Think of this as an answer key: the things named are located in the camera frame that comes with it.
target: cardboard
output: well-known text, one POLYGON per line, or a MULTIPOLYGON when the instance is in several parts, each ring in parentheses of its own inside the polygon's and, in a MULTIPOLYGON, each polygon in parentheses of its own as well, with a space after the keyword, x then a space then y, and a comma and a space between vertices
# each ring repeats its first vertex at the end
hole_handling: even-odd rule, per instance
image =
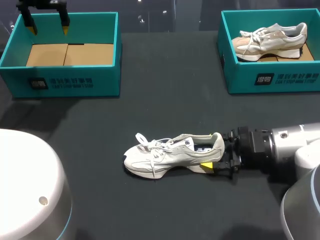
POLYGON ((278 59, 279 62, 314 61, 314 58, 312 57, 307 44, 303 45, 302 54, 298 59, 282 58, 282 57, 276 57, 276 58, 278 59))
POLYGON ((275 56, 260 58, 258 62, 277 62, 277 58, 275 56))
POLYGON ((63 66, 67 48, 68 44, 34 44, 26 66, 63 66))
POLYGON ((113 44, 69 45, 66 51, 64 65, 112 65, 113 56, 113 44))

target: shoe lace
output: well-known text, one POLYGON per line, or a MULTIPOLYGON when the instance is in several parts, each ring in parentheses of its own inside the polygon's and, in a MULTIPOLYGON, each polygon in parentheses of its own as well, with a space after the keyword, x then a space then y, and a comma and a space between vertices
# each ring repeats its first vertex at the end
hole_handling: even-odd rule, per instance
POLYGON ((149 151, 153 155, 153 158, 150 158, 149 160, 152 168, 153 177, 155 177, 156 173, 154 158, 159 158, 160 156, 163 156, 164 152, 172 153, 172 150, 169 149, 169 146, 173 144, 174 141, 171 138, 163 138, 159 140, 148 141, 141 133, 137 133, 135 135, 135 138, 144 147, 145 150, 149 151))
POLYGON ((248 31, 240 31, 240 34, 242 37, 250 38, 248 46, 246 50, 243 52, 242 56, 245 55, 246 51, 250 48, 250 45, 253 42, 261 43, 262 39, 269 39, 270 36, 265 36, 267 29, 265 27, 261 27, 258 30, 255 30, 254 32, 248 32, 248 31))

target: shoebox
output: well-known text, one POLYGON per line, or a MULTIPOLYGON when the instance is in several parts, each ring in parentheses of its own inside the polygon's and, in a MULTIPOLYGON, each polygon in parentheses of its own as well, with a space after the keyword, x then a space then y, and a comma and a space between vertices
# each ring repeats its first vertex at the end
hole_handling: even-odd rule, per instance
POLYGON ((320 13, 317 9, 222 11, 217 48, 230 94, 320 91, 320 13), (307 24, 307 40, 299 59, 272 58, 240 62, 232 45, 239 31, 253 32, 275 23, 307 24))
POLYGON ((22 16, 0 60, 0 75, 15 98, 105 97, 120 93, 122 42, 117 12, 69 13, 64 35, 58 13, 22 16))

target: teal shoebox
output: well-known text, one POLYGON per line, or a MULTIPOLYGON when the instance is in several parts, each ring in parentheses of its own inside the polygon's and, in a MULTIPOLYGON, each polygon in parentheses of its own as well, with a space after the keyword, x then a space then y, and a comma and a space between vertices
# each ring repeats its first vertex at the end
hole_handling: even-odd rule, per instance
POLYGON ((32 17, 37 35, 25 27, 20 15, 0 60, 0 75, 13 97, 119 95, 122 42, 117 12, 69 13, 67 35, 58 13, 32 14, 32 17), (110 64, 26 66, 33 45, 48 44, 112 44, 113 50, 110 64))
POLYGON ((217 47, 230 94, 320 91, 320 13, 317 9, 222 11, 217 47), (314 61, 239 62, 232 39, 275 23, 307 24, 306 44, 314 61))

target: black table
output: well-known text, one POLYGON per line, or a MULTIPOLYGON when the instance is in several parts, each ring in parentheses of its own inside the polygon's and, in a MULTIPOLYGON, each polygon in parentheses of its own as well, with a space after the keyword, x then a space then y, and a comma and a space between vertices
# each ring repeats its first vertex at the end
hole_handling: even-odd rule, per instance
POLYGON ((229 95, 216 40, 216 32, 123 34, 119 98, 11 100, 0 81, 0 128, 34 134, 56 151, 79 240, 285 239, 288 186, 259 170, 240 171, 235 184, 187 169, 157 181, 123 169, 138 132, 152 140, 319 122, 317 93, 229 95))

